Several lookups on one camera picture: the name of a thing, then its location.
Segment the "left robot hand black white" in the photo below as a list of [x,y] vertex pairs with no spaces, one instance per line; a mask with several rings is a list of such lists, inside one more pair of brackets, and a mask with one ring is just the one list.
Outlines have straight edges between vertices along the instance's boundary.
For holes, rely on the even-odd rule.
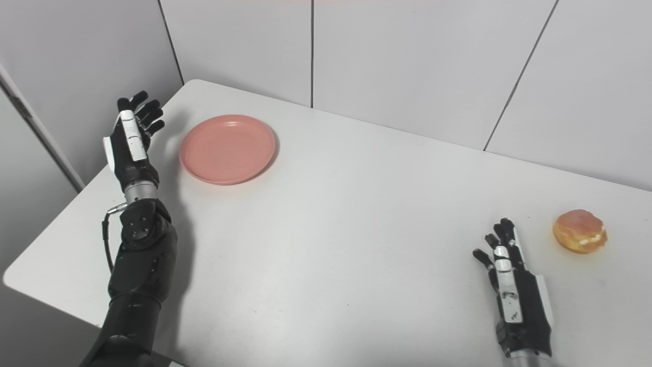
[[164,112],[156,98],[142,90],[117,100],[118,116],[111,135],[103,139],[107,162],[122,191],[142,182],[158,188],[160,176],[150,163],[153,136],[165,127]]

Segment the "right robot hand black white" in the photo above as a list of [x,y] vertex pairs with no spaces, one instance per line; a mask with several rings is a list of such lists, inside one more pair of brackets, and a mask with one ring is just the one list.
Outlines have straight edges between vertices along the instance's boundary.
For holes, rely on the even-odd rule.
[[496,294],[495,332],[509,366],[554,366],[553,318],[545,279],[528,270],[515,224],[502,218],[485,235],[490,254],[475,249]]

